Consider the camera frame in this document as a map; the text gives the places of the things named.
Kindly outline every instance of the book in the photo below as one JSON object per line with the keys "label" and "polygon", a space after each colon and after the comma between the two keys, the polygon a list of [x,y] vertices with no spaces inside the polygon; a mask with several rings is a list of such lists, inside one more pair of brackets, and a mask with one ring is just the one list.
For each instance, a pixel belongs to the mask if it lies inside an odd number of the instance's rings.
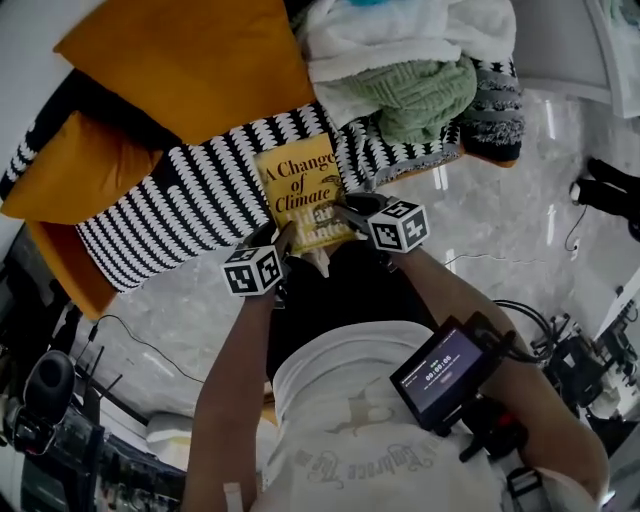
{"label": "book", "polygon": [[355,238],[333,210],[344,187],[328,134],[264,151],[255,162],[278,228],[296,223],[292,254]]}

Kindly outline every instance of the marble floor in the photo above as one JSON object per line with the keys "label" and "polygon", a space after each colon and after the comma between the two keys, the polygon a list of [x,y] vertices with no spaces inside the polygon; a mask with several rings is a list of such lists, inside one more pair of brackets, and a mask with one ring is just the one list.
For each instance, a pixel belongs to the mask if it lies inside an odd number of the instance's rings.
{"label": "marble floor", "polygon": [[[492,299],[525,302],[544,314],[560,312],[573,287],[580,253],[601,229],[626,229],[621,219],[589,209],[574,235],[575,261],[565,250],[567,234],[583,211],[568,197],[586,155],[632,174],[640,171],[640,123],[616,119],[604,105],[534,91],[525,92],[527,132],[512,169],[463,157],[444,172],[425,172],[387,185],[383,192],[426,205],[431,227],[424,248]],[[46,282],[46,267],[23,234],[14,247],[30,271]],[[226,251],[209,253],[120,295],[109,313],[139,338],[159,348],[187,375],[204,380],[231,328],[240,301],[229,297],[219,264]],[[514,317],[525,336],[535,331]],[[90,330],[81,323],[72,354],[85,348]],[[96,378],[123,378],[113,393],[140,413],[193,413],[201,387],[155,351],[133,341],[114,319],[100,324],[82,362],[105,347]]]}

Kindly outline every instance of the display screen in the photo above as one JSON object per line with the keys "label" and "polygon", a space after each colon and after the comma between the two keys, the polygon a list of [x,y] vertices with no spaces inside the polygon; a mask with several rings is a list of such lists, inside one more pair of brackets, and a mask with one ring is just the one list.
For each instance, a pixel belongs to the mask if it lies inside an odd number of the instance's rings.
{"label": "display screen", "polygon": [[400,384],[422,413],[451,388],[480,356],[482,351],[461,331],[453,329]]}

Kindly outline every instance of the person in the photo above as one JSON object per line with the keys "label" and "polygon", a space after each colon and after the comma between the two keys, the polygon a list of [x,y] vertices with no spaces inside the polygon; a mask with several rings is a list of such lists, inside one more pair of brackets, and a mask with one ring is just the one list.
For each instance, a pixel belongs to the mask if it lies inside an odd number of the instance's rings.
{"label": "person", "polygon": [[[197,402],[182,510],[502,510],[504,472],[483,453],[461,463],[469,434],[421,429],[389,376],[449,316],[479,311],[503,333],[514,326],[421,249],[393,255],[392,273],[380,261],[366,242],[347,242],[324,278],[289,257],[285,309],[273,290],[245,299]],[[280,430],[259,492],[265,368]],[[597,510],[607,456],[542,372],[505,360],[482,392],[528,429],[520,457],[554,490],[549,510]]]}
{"label": "person", "polygon": [[587,171],[593,179],[583,176],[574,181],[569,190],[571,199],[624,217],[629,221],[629,233],[640,242],[640,177],[625,174],[597,158],[587,160]]}

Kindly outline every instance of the black device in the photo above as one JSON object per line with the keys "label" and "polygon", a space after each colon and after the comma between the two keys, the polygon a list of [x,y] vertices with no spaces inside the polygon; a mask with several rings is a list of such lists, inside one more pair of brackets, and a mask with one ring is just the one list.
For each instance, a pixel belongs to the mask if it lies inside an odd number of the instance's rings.
{"label": "black device", "polygon": [[391,376],[391,383],[425,430],[436,430],[498,368],[515,340],[480,313],[466,324],[450,317]]}

